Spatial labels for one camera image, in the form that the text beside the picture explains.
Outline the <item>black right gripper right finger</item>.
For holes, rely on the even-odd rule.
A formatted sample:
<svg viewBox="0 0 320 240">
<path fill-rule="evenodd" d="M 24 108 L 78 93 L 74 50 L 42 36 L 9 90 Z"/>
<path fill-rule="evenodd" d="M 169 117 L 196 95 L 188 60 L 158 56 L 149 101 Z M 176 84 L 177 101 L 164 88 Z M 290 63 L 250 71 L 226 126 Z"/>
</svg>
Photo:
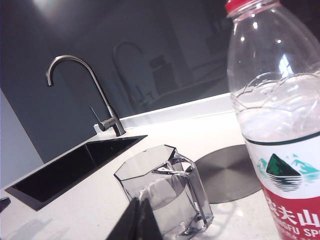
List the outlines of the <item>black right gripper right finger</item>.
<svg viewBox="0 0 320 240">
<path fill-rule="evenodd" d="M 138 209 L 137 227 L 136 227 L 137 240 L 162 240 L 162 234 L 158 227 L 156 218 L 154 216 L 150 201 L 144 199 Z"/>
</svg>

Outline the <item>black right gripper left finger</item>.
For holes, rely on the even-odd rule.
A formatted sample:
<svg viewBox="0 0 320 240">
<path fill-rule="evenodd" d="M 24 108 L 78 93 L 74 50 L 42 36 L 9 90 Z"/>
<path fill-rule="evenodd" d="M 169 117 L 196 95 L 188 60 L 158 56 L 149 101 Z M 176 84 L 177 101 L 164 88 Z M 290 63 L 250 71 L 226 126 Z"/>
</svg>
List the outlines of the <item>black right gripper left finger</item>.
<svg viewBox="0 0 320 240">
<path fill-rule="evenodd" d="M 140 201 L 133 198 L 106 238 L 107 240 L 135 240 Z"/>
</svg>

